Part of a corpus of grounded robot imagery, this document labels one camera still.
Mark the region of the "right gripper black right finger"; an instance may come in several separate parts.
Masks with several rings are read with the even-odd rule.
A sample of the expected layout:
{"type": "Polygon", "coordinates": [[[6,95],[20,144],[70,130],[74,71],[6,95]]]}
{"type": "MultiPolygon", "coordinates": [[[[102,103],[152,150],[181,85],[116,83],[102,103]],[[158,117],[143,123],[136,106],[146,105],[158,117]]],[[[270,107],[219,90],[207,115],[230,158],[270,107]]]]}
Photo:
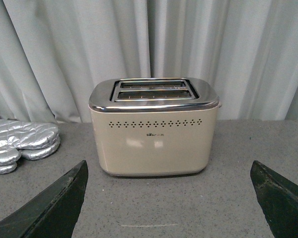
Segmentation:
{"type": "Polygon", "coordinates": [[[250,177],[257,201],[276,238],[298,238],[298,185],[259,161],[250,177]]]}

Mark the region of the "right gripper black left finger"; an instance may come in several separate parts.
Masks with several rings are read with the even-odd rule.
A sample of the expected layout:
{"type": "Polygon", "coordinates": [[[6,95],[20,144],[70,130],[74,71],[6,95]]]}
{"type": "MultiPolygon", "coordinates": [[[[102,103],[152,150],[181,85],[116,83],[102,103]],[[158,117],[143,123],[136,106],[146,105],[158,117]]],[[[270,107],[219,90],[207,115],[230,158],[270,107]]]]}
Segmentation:
{"type": "Polygon", "coordinates": [[[85,160],[0,221],[0,238],[70,238],[84,202],[85,160]]]}

